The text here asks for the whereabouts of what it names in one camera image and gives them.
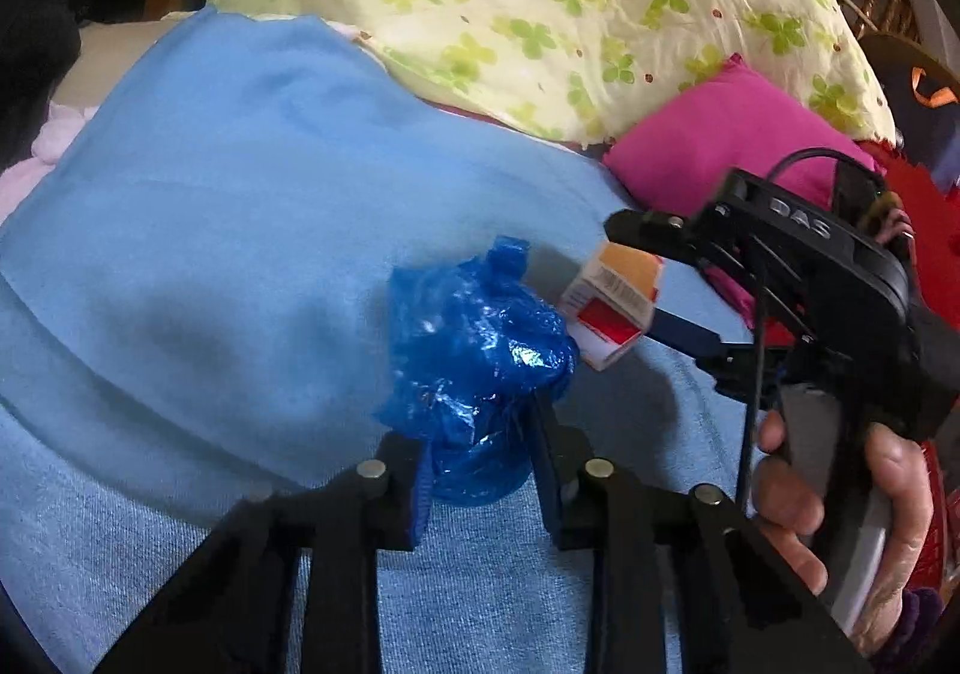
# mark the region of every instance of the red and white box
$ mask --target red and white box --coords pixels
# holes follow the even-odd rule
[[[560,297],[558,310],[589,367],[603,371],[650,329],[664,259],[605,242]]]

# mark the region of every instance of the hand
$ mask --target hand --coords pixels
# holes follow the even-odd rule
[[[786,437],[784,419],[776,412],[760,426],[760,448],[774,452]],[[926,531],[933,518],[933,499],[923,452],[918,444],[899,438],[885,425],[870,427],[866,444],[867,465],[874,484],[893,504],[893,530],[887,540],[880,569],[867,595],[851,640],[862,655],[870,656],[886,642],[896,627],[902,608],[902,591],[920,557]],[[803,545],[798,535],[811,535],[824,521],[824,503],[798,473],[778,457],[764,458],[754,474],[757,524],[776,551],[790,564],[813,594],[827,586],[827,569]]]

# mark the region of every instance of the gray handle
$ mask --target gray handle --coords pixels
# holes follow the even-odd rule
[[[842,426],[839,401],[808,384],[781,387],[779,395],[786,423],[787,459],[814,492],[824,498]],[[853,630],[874,584],[892,523],[890,500],[876,488],[870,490],[863,508],[860,519],[841,520],[842,524],[857,527],[853,553],[817,553],[829,572],[824,604],[846,634]],[[845,514],[845,510],[827,506],[827,514]]]

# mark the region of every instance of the finger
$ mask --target finger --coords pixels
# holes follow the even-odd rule
[[[824,521],[824,502],[779,457],[764,458],[754,472],[754,505],[760,516],[800,535]]]
[[[866,458],[875,485],[889,495],[893,505],[893,529],[877,570],[874,593],[899,594],[917,565],[933,519],[926,462],[918,444],[901,439],[879,423],[871,425]]]
[[[814,595],[819,595],[827,586],[827,567],[808,548],[800,543],[797,535],[765,519],[757,520],[760,532],[774,545],[782,559],[794,570]]]
[[[887,225],[895,225],[898,222],[906,222],[909,225],[910,217],[903,209],[893,209],[889,214],[887,214],[883,222]]]
[[[757,432],[757,447],[768,455],[779,449],[786,439],[786,424],[779,412],[767,412],[766,419]]]
[[[913,225],[910,225],[909,220],[885,224],[880,232],[877,233],[875,241],[877,241],[880,246],[886,246],[901,233],[910,233],[913,235]]]

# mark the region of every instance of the orange ribbon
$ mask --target orange ribbon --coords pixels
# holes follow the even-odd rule
[[[920,86],[920,79],[925,77],[925,75],[926,71],[923,70],[922,67],[915,67],[913,69],[913,96],[917,98],[917,102],[921,106],[925,106],[928,109],[939,109],[939,107],[957,102],[957,96],[953,94],[953,90],[947,86],[943,89],[938,89],[938,91],[929,97],[923,97],[923,95],[917,91],[917,88]]]

